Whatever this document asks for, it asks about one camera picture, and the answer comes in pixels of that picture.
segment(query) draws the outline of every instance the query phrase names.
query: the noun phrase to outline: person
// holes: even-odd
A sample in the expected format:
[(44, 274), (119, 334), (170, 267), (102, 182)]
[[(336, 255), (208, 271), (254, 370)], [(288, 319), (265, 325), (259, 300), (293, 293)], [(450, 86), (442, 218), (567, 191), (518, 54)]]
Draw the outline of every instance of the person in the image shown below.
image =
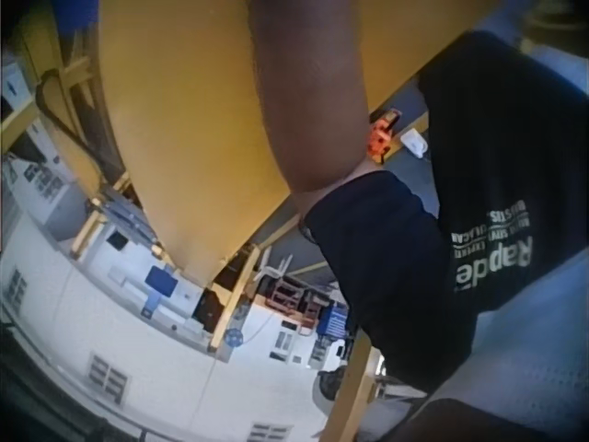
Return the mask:
[[(488, 33), (458, 38), (419, 77), (430, 112), (435, 219), (366, 156), (369, 110), (352, 3), (248, 2), (262, 115), (293, 200), (387, 373), (435, 397), (472, 367), (481, 312), (506, 308), (509, 316), (516, 299), (533, 303), (525, 293), (546, 294), (555, 277), (586, 276), (588, 100)], [(562, 302), (574, 299), (576, 310), (586, 311), (578, 296), (586, 288), (560, 288)], [(537, 324), (518, 318), (514, 336)], [(566, 321), (564, 315), (551, 324)], [(574, 324), (578, 335), (586, 333), (583, 318)], [(525, 352), (526, 340), (517, 342)], [(583, 355), (582, 340), (575, 342), (572, 354)], [(547, 358), (559, 360), (560, 347), (550, 348)], [(575, 376), (587, 369), (582, 359), (572, 358)], [(586, 378), (578, 384), (575, 398), (589, 389)], [(544, 388), (538, 382), (532, 390)], [(575, 401), (575, 424), (560, 433), (558, 425), (547, 430), (531, 418), (501, 417), (493, 404), (469, 402), (479, 403), (429, 401), (387, 440), (545, 440), (578, 436), (589, 419)], [(567, 396), (551, 405), (560, 403), (572, 402)], [(474, 432), (440, 432), (449, 422)]]

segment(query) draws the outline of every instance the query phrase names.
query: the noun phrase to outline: navy shirt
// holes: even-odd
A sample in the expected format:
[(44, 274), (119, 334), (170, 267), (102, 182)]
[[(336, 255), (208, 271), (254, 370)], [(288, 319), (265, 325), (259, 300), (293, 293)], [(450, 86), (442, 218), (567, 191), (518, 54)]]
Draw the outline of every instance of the navy shirt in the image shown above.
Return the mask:
[(587, 245), (587, 96), (486, 33), (425, 67), (435, 219), (387, 171), (306, 224), (387, 373), (432, 391), (496, 309)]

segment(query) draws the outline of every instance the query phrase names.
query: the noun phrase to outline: cable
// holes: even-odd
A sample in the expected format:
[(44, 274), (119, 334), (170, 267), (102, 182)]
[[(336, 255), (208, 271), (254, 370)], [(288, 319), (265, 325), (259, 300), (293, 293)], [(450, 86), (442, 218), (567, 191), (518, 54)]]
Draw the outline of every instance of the cable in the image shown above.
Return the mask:
[(258, 336), (258, 333), (260, 333), (264, 327), (266, 327), (268, 325), (268, 322), (270, 322), (270, 320), (273, 318), (273, 316), (276, 313), (273, 312), (267, 319), (266, 322), (264, 322), (263, 324), (261, 324), (260, 328), (254, 333), (252, 334), (246, 341), (244, 341), (240, 346), (243, 347), (246, 343), (251, 342), (256, 336)]
[(96, 166), (98, 168), (98, 175), (102, 174), (102, 167), (103, 162), (102, 159), (94, 152), (93, 149), (87, 145), (82, 138), (80, 138), (74, 131), (72, 131), (67, 124), (65, 124), (60, 118), (53, 113), (47, 102), (45, 101), (45, 96), (43, 95), (43, 89), (47, 84), (47, 81), (52, 78), (56, 77), (59, 78), (59, 71), (57, 69), (50, 69), (45, 71), (42, 76), (40, 76), (40, 83), (35, 88), (35, 103), (39, 108), (39, 111), (45, 115), (60, 131), (67, 135), (67, 137), (72, 140), (77, 146), (79, 146), (90, 158), (94, 160)]

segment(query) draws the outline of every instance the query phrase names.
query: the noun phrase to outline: white wall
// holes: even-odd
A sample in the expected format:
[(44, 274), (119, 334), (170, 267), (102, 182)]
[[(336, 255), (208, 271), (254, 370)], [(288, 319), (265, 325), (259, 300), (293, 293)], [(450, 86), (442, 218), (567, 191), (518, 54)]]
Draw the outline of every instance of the white wall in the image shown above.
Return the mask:
[[(80, 257), (80, 262), (88, 272), (116, 293), (125, 289), (109, 277), (109, 271), (113, 267), (122, 270), (128, 278), (140, 283), (145, 291), (149, 290), (144, 284), (147, 274), (152, 266), (163, 268), (164, 263), (153, 256), (147, 247), (130, 240), (122, 250), (116, 250), (106, 241), (115, 230), (116, 227), (110, 223), (99, 227)], [(172, 307), (186, 319), (196, 308), (202, 295), (202, 288), (182, 277), (178, 271), (174, 273), (174, 277), (178, 279), (178, 284), (170, 298), (162, 298), (162, 303)]]
[[(252, 306), (242, 329), (245, 343), (234, 350), (229, 364), (217, 364), (214, 368), (192, 426), (194, 431), (241, 442), (256, 421), (293, 425), (291, 441), (314, 440), (311, 437), (327, 420), (312, 400), (317, 371), (306, 368), (317, 335), (297, 336), (288, 363), (270, 359), (283, 320), (282, 315), (267, 308)], [(251, 339), (261, 326), (263, 329)], [(335, 358), (334, 352), (331, 354), (329, 364), (333, 365), (334, 359), (339, 358)], [(290, 362), (295, 355), (302, 357), (300, 365)], [(219, 425), (224, 414), (228, 425)]]
[[(289, 437), (294, 442), (313, 440), (325, 424), (311, 397), (317, 372), (306, 368), (316, 337), (295, 342), (291, 357), (300, 355), (301, 365), (269, 358), (280, 315), (225, 364), (170, 339), (115, 303), (52, 246), (27, 215), (3, 252), (3, 286), (15, 265), (29, 283), (20, 312), (23, 326), (75, 378), (85, 378), (92, 353), (127, 374), (130, 382), (121, 409), (140, 423), (189, 440), (199, 435), (235, 442), (245, 440), (253, 422), (294, 425)], [(246, 341), (270, 314), (252, 307), (243, 328)]]

